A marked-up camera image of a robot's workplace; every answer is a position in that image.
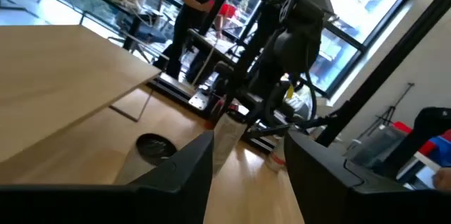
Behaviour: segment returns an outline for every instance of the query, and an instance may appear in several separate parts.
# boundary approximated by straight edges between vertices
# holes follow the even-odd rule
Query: white wall
[[[367,54],[365,65],[356,68],[342,89],[339,89],[333,99],[335,108],[355,93],[431,2],[432,0],[409,2],[409,10],[399,15],[399,24],[388,28]],[[408,82],[414,82],[416,86],[398,106],[394,121],[401,120],[412,126],[416,115],[425,106],[451,107],[450,75],[451,12],[448,12],[342,131],[342,139],[357,137],[376,119],[376,115],[382,114],[394,104]]]

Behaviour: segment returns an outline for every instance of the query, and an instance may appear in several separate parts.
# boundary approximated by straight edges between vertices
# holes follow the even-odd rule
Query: plastic container
[[[406,132],[395,127],[381,125],[370,137],[360,139],[362,144],[349,150],[346,157],[358,165],[372,169],[383,163],[406,135]]]
[[[165,137],[153,133],[141,135],[128,152],[114,183],[126,185],[151,171],[176,152],[176,147]]]

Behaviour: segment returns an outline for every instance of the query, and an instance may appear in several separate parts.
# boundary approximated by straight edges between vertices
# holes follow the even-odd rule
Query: light wood tabletop
[[[0,27],[0,161],[159,73],[83,26]]]

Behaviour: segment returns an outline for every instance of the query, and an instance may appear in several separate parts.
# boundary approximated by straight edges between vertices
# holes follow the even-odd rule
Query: person
[[[198,29],[202,26],[205,17],[213,7],[210,1],[214,0],[182,0],[183,6],[175,19],[173,43],[163,51],[163,54],[169,57],[169,62],[166,67],[166,74],[178,79],[181,63],[180,57],[183,54],[187,38],[189,37],[187,31],[190,28]],[[221,37],[222,17],[216,18],[216,36]],[[157,68],[164,70],[166,60],[162,57],[154,64]]]
[[[451,168],[441,168],[433,176],[433,184],[438,190],[451,192]]]

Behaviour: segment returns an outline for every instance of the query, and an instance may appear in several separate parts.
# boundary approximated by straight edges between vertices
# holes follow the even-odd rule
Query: tripod
[[[404,99],[406,94],[410,91],[410,89],[415,85],[415,83],[407,83],[407,89],[404,91],[402,96],[397,100],[395,105],[388,107],[387,111],[385,111],[381,116],[376,116],[378,119],[374,121],[365,131],[363,131],[357,139],[362,138],[364,135],[371,136],[374,130],[377,129],[380,125],[389,126],[392,123],[393,114],[395,114],[396,107],[400,104],[400,102]]]

